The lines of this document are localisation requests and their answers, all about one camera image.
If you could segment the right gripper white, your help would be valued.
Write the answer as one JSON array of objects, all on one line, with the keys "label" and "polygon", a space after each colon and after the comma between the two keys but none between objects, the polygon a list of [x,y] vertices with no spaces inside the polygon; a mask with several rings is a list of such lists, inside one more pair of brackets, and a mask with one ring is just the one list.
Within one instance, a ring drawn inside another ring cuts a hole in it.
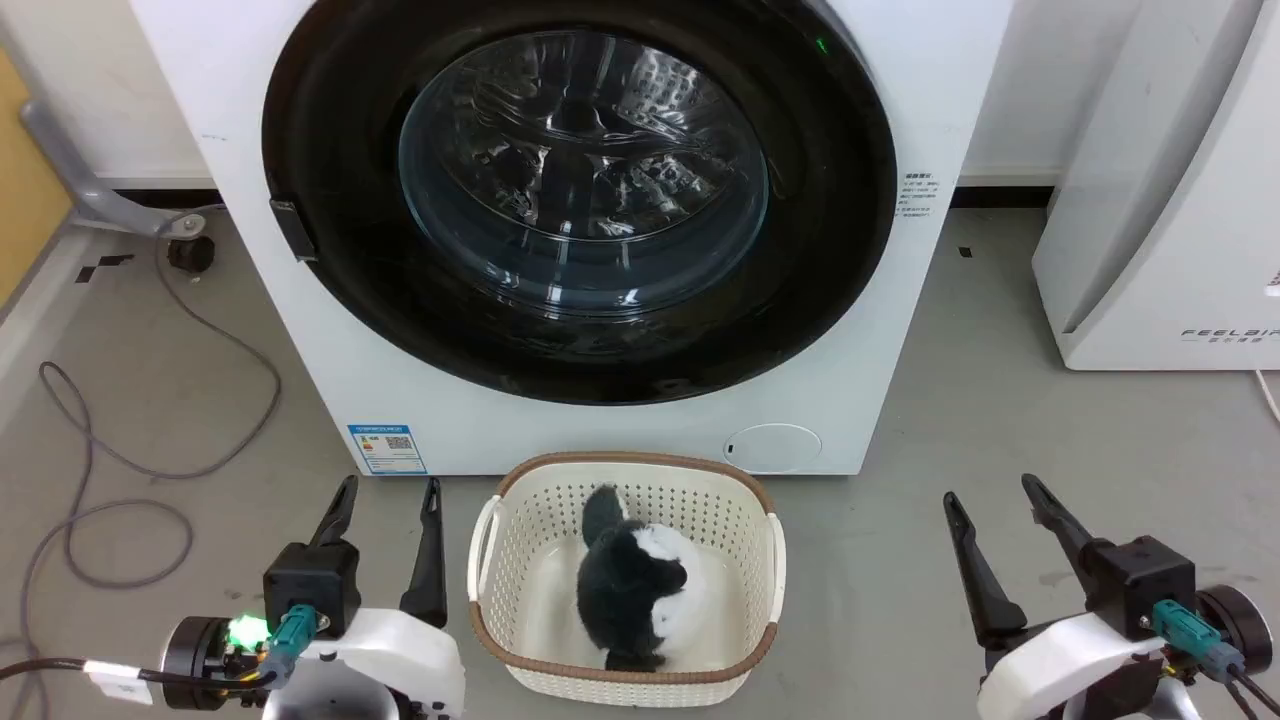
[{"label": "right gripper white", "polygon": [[[1085,562],[1094,537],[1034,474],[1021,475],[1021,488],[1036,524],[1051,532],[1082,589],[1097,591]],[[1012,602],[977,543],[977,529],[955,492],[943,496],[951,536],[975,641],[980,647],[1011,647],[1027,629],[1027,615]],[[1065,618],[1019,646],[989,671],[978,692],[982,719],[1037,719],[1083,694],[1094,683],[1165,646],[1164,638],[1130,641],[1101,616],[1087,612]]]}]

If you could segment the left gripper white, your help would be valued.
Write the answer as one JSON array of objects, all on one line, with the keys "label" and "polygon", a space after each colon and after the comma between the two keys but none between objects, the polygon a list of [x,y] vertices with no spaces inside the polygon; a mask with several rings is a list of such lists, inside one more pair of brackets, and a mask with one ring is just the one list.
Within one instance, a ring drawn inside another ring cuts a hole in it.
[{"label": "left gripper white", "polygon": [[[358,478],[332,497],[310,548],[343,542]],[[465,666],[448,623],[442,483],[429,477],[407,589],[396,609],[361,609],[338,639],[316,638],[291,679],[271,691],[268,719],[462,719]]]}]

